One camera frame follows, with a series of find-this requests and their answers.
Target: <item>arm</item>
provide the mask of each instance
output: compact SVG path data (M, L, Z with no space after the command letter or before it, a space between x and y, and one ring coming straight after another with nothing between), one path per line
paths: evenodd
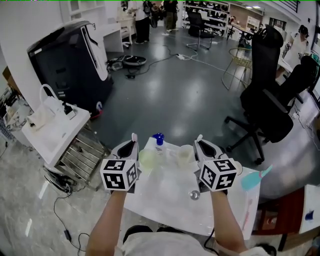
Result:
M88 241L86 256L113 256L118 243L126 191L114 191L94 226Z
M244 236L231 211L227 196L221 192L211 192L215 239L222 247L242 253L247 251Z

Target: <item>wire chair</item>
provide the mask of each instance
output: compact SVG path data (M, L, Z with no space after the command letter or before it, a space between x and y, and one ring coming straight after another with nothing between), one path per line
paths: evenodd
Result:
M233 82L233 80L235 78L236 71L237 71L238 66L239 66L239 67L244 67L242 76L240 78L240 82L242 82L244 87L247 88L248 84L245 81L243 81L242 78L243 78L243 76L244 76L244 74L245 74L247 69L250 69L249 76L251 76L252 50L251 49L247 49L247 48L232 48L232 49L229 50L229 54L232 56L232 60L230 61L228 67L226 68L226 70L224 71L224 73L222 75L221 80L222 80L223 85L225 86L225 88L227 88L227 90L230 89L230 87L232 85L232 82ZM231 66L232 62L237 65L237 67L234 69L233 75L228 72L228 69ZM231 83L230 83L229 87L226 86L226 83L224 81L224 77L225 77L226 73L228 73L229 75L232 75L232 80L231 80Z

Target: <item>person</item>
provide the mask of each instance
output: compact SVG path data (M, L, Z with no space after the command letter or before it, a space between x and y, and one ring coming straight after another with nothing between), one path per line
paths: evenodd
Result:
M240 256L267 256L262 247L247 249L242 231L223 191L210 192L213 208L215 240L224 252ZM86 256L211 256L192 236L172 227L152 232L148 226L128 229L123 246L117 247L126 191L114 191L93 228L86 247Z
M164 1L163 7L166 10L166 31L178 30L176 23L178 20L177 15L178 1Z
M135 13L135 43L149 42L150 19L144 12L144 1L129 1L128 13Z
M300 64L301 55L310 55L311 45L307 40L308 36L308 28L304 25L300 26L298 33L292 33L290 36L287 43L289 49L283 60L293 69ZM285 69L280 66L276 71L275 78L280 77L284 71Z

